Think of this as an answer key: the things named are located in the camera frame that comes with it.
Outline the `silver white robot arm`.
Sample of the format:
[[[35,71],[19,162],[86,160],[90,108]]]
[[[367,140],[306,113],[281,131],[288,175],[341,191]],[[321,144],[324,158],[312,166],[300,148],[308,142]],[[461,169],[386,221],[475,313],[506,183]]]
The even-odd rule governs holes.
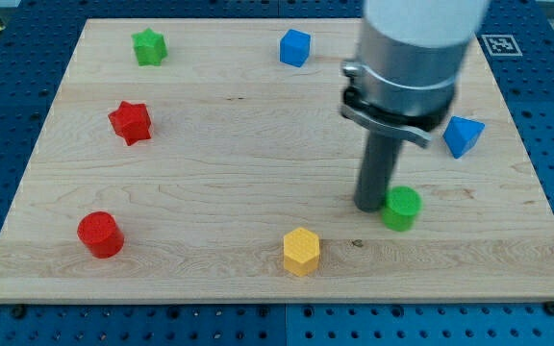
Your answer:
[[[366,0],[340,114],[367,130],[355,188],[359,210],[380,210],[403,142],[425,148],[454,99],[467,47],[489,0]]]

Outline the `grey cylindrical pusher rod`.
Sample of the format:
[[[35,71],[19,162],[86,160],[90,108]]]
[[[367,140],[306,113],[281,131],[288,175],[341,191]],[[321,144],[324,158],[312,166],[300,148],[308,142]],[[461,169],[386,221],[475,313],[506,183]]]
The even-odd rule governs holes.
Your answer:
[[[359,210],[374,212],[385,205],[401,147],[400,139],[368,134],[353,198]]]

